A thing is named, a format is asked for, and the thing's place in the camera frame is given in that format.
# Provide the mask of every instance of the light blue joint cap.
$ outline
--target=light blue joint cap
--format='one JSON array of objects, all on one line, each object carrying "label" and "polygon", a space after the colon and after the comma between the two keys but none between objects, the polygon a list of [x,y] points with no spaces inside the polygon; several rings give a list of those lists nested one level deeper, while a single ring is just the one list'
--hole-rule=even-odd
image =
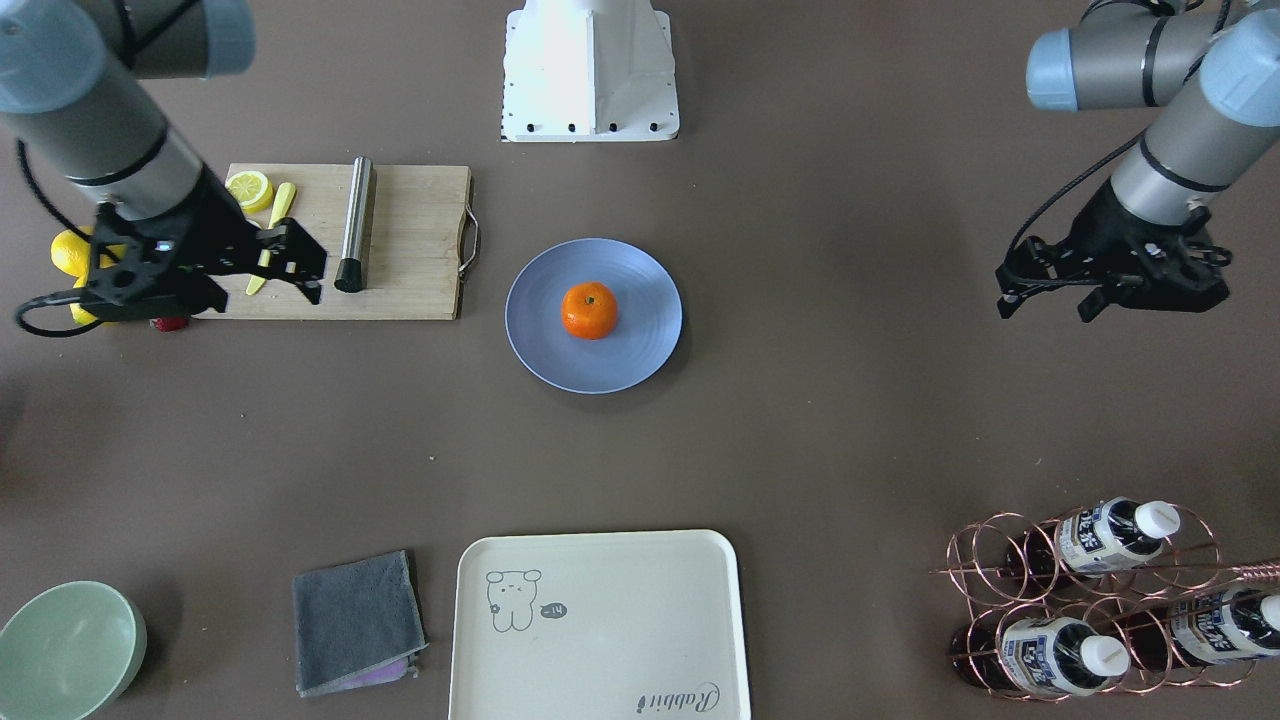
[{"label": "light blue joint cap", "polygon": [[0,0],[0,113],[65,108],[106,68],[97,26],[70,0]]},{"label": "light blue joint cap", "polygon": [[253,13],[244,0],[205,0],[209,31],[209,64],[205,79],[243,73],[253,64],[257,49]]},{"label": "light blue joint cap", "polygon": [[1027,97],[1041,110],[1080,109],[1071,69],[1071,33],[1062,28],[1042,35],[1027,58]]},{"label": "light blue joint cap", "polygon": [[1199,76],[1219,113],[1245,126],[1280,126],[1280,10],[1238,22],[1210,49]]}]

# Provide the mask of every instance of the yellow knife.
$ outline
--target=yellow knife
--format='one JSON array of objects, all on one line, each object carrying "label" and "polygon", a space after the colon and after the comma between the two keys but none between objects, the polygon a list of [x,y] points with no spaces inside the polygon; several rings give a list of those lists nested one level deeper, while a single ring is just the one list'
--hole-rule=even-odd
[{"label": "yellow knife", "polygon": [[[282,182],[280,187],[275,188],[275,204],[271,205],[271,222],[266,224],[266,229],[275,227],[275,223],[280,222],[280,218],[289,214],[289,208],[293,206],[293,199],[298,195],[298,186],[292,182]],[[257,265],[265,268],[271,264],[271,251],[264,250],[257,256]],[[248,279],[248,287],[244,288],[244,295],[257,295],[257,291],[262,290],[266,284],[266,278],[260,278],[253,275]]]}]

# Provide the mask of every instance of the light green bowl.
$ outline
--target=light green bowl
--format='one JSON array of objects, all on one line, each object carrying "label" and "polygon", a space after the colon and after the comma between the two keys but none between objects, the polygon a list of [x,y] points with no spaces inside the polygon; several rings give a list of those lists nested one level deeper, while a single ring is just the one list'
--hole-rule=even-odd
[{"label": "light green bowl", "polygon": [[146,648],[142,615],[114,588],[50,588],[0,630],[0,719],[81,720],[124,692]]}]

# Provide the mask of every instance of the white plastic mount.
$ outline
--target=white plastic mount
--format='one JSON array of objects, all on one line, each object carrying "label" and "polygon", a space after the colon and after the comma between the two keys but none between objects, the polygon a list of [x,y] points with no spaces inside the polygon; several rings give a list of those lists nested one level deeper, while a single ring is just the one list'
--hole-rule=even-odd
[{"label": "white plastic mount", "polygon": [[649,0],[527,0],[507,15],[502,138],[640,142],[680,132],[671,18]]}]

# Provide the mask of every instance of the black tip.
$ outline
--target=black tip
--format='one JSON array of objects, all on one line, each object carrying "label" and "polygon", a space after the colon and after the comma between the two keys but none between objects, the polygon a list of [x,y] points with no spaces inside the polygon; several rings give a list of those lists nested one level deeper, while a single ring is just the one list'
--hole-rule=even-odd
[{"label": "black tip", "polygon": [[365,277],[360,269],[360,260],[343,258],[338,263],[338,277],[333,281],[333,287],[343,292],[360,292],[365,290]]}]

